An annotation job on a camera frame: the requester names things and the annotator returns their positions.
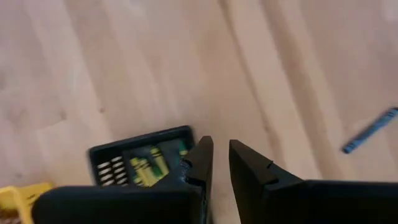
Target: blue crayon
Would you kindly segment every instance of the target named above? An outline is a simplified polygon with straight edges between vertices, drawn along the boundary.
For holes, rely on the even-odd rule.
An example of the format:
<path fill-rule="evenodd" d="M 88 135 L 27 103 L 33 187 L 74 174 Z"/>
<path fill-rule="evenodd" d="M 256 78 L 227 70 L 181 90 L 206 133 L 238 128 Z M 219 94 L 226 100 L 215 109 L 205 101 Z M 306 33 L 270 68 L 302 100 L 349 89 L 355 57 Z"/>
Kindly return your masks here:
<path fill-rule="evenodd" d="M 343 147 L 343 152 L 349 154 L 358 146 L 362 145 L 377 130 L 387 125 L 395 116 L 398 115 L 398 108 L 391 108 L 377 119 L 372 125 L 366 128 L 361 134 L 357 135 L 351 142 Z"/>

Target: yellow container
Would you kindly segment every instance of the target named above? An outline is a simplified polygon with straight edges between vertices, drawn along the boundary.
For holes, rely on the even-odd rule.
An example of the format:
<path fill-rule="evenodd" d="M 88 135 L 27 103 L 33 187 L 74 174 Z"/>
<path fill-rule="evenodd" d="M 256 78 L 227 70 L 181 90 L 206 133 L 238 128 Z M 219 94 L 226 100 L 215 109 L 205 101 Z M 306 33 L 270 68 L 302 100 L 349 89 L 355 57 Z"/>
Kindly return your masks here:
<path fill-rule="evenodd" d="M 48 183 L 34 184 L 27 187 L 5 187 L 0 189 L 0 207 L 16 209 L 23 224 L 33 224 L 30 210 L 38 197 L 50 190 Z"/>

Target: wooden floor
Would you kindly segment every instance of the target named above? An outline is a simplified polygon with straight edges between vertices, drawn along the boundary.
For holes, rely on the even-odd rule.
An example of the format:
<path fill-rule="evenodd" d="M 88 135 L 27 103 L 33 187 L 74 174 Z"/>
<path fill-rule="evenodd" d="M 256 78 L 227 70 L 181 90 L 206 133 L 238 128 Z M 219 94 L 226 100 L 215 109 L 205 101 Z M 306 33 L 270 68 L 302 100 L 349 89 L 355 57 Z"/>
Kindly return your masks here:
<path fill-rule="evenodd" d="M 239 223 L 228 140 L 302 178 L 398 181 L 395 0 L 0 1 L 0 187 L 92 184 L 86 150 L 189 124 L 215 141 L 216 223 Z"/>

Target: black plastic basket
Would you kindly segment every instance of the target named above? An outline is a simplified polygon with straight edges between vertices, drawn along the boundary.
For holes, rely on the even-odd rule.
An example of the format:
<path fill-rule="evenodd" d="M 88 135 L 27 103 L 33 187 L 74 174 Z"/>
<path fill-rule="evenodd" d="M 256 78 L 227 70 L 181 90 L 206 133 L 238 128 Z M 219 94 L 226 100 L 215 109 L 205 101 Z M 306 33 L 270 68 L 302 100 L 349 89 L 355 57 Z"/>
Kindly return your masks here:
<path fill-rule="evenodd" d="M 92 147 L 89 158 L 96 185 L 135 185 L 130 174 L 134 169 L 126 154 L 140 147 L 175 139 L 181 140 L 188 151 L 195 145 L 191 127 L 181 126 Z"/>

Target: black plastic bin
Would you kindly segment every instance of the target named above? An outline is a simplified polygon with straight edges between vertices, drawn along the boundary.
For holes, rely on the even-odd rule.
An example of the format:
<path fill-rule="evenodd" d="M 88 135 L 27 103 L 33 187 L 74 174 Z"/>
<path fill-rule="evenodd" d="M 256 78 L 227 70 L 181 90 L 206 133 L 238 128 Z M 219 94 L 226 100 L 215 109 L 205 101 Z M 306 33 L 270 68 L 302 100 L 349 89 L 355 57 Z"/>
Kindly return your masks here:
<path fill-rule="evenodd" d="M 129 163 L 130 153 L 147 146 L 166 145 L 177 139 L 184 143 L 188 151 L 195 146 L 191 127 L 181 126 L 92 147 L 89 158 L 96 185 L 136 186 L 133 180 L 135 170 Z M 178 163 L 179 158 L 167 149 L 161 151 L 172 170 L 176 166 L 173 164 L 175 161 Z"/>

